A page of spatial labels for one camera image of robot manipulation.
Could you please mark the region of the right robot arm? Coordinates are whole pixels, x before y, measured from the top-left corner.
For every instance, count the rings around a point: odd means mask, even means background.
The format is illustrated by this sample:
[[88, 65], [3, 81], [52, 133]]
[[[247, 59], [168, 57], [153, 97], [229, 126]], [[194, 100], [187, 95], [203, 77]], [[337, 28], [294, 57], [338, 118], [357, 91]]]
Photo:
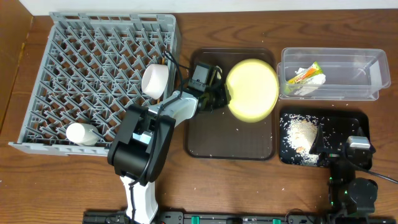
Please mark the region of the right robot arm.
[[356, 177], [356, 172], [367, 172], [372, 165], [374, 149], [363, 135], [349, 136], [337, 149], [325, 146], [323, 129], [319, 125], [310, 148], [318, 156], [317, 165], [330, 170], [328, 199], [331, 210], [314, 223], [369, 223], [375, 211], [378, 185], [371, 179]]

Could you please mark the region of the yellow round plate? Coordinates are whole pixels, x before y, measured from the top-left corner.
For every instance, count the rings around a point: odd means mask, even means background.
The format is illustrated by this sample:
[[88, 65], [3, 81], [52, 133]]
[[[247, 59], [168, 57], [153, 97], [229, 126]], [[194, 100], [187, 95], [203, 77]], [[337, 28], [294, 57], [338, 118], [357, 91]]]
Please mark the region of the yellow round plate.
[[238, 62], [226, 77], [232, 114], [246, 123], [266, 118], [276, 105], [279, 82], [275, 70], [265, 61], [246, 59]]

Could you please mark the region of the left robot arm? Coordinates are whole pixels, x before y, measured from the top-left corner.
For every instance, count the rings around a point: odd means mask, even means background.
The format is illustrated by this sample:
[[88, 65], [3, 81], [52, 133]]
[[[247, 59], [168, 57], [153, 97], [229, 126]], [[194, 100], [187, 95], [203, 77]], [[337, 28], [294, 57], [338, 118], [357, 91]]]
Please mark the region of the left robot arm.
[[214, 84], [203, 91], [177, 90], [156, 105], [129, 106], [107, 157], [122, 180], [127, 209], [108, 215], [105, 223], [151, 223], [159, 209], [155, 180], [164, 167], [175, 127], [198, 113], [226, 106], [230, 99], [225, 84]]

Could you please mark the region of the white bowl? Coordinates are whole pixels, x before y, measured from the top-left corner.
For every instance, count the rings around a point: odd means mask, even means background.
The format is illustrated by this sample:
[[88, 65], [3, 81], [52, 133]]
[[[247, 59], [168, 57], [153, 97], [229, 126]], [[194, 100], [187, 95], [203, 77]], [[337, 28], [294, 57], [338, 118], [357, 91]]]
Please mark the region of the white bowl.
[[150, 64], [142, 77], [142, 92], [158, 100], [165, 90], [168, 79], [169, 70], [166, 65]]

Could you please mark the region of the green orange snack wrapper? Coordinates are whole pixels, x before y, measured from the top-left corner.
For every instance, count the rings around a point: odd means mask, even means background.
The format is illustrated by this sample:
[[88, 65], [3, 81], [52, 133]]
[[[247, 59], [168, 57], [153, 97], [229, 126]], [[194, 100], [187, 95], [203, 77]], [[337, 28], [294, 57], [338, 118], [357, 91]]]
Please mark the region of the green orange snack wrapper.
[[299, 68], [296, 76], [287, 81], [284, 93], [289, 94], [298, 89], [297, 95], [306, 95], [313, 90], [300, 90], [304, 85], [322, 85], [326, 82], [326, 76], [318, 62], [313, 62], [308, 68]]

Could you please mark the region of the white paper cup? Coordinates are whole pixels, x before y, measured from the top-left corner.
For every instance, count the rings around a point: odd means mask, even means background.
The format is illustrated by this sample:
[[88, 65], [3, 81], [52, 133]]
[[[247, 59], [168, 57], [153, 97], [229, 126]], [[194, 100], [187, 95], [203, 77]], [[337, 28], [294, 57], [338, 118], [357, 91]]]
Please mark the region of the white paper cup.
[[86, 123], [72, 123], [67, 127], [67, 139], [80, 146], [94, 146], [98, 140], [97, 128]]

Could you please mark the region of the rice food scraps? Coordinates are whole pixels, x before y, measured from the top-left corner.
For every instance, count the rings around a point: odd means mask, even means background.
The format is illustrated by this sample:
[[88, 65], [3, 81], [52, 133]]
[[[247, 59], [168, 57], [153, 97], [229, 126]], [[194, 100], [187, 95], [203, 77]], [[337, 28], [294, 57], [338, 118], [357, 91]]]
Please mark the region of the rice food scraps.
[[280, 160], [286, 164], [316, 166], [318, 155], [309, 150], [317, 128], [322, 125], [323, 142], [327, 149], [337, 149], [349, 136], [356, 134], [359, 121], [355, 118], [284, 113], [280, 116]]

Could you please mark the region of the white tissue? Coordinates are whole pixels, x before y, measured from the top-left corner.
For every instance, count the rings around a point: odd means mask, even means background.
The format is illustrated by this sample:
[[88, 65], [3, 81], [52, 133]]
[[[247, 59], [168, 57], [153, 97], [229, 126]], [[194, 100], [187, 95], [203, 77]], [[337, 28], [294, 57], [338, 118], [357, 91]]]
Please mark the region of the white tissue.
[[314, 90], [318, 89], [320, 85], [323, 85], [326, 81], [326, 76], [323, 74], [323, 70], [316, 68], [315, 71], [309, 75], [304, 75], [304, 72], [309, 71], [309, 69], [304, 70], [300, 68], [296, 74], [301, 78], [296, 81], [298, 87], [294, 92], [294, 95], [305, 96]]

